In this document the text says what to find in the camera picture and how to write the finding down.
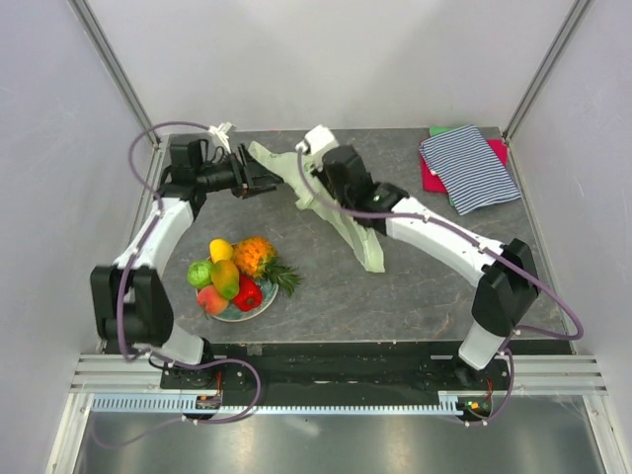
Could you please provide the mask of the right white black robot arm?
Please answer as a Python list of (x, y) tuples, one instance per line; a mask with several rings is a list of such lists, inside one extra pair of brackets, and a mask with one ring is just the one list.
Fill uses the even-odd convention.
[(529, 246), (518, 239), (504, 244), (477, 235), (404, 190), (373, 181), (351, 145), (321, 152), (314, 162), (313, 175), (359, 225), (421, 250), (476, 288), (474, 322), (451, 372), (459, 386), (477, 387), (487, 378), (493, 356), (539, 295), (538, 287), (521, 274), (537, 275)]

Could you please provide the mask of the green avocado print plastic bag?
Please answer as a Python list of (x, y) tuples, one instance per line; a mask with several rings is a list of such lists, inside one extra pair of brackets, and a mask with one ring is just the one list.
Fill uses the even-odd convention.
[(367, 272), (385, 272), (384, 254), (375, 231), (361, 226), (351, 216), (340, 212), (340, 206), (326, 188), (309, 174), (313, 165), (311, 156), (302, 156), (303, 174), (316, 195), (307, 189), (300, 177), (295, 151), (274, 153), (257, 141), (252, 141), (247, 150), (259, 164), (280, 176), (293, 189), (298, 209), (312, 210), (336, 229)]

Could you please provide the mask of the orange green toy papaya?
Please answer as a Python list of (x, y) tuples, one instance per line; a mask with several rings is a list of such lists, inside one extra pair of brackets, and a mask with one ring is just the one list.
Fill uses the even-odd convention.
[(239, 278), (239, 270), (231, 260), (220, 260), (212, 265), (211, 282), (218, 293), (227, 300), (232, 300), (238, 295)]

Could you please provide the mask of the orange toy pineapple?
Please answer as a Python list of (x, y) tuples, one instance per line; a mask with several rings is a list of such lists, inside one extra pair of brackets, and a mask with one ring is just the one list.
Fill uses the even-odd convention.
[(292, 297), (302, 282), (297, 268), (286, 265), (276, 247), (262, 236), (248, 237), (235, 244), (232, 260), (242, 274), (276, 284), (287, 297)]

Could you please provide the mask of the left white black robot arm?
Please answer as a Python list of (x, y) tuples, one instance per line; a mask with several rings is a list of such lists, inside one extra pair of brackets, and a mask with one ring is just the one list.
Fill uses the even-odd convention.
[(171, 134), (160, 149), (170, 164), (150, 213), (127, 249), (90, 275), (99, 336), (131, 359), (154, 353), (183, 367), (183, 377), (205, 388), (216, 377), (208, 343), (182, 329), (161, 276), (181, 237), (193, 225), (207, 195), (225, 190), (249, 198), (275, 190), (279, 175), (239, 145), (212, 162), (209, 139), (198, 133)]

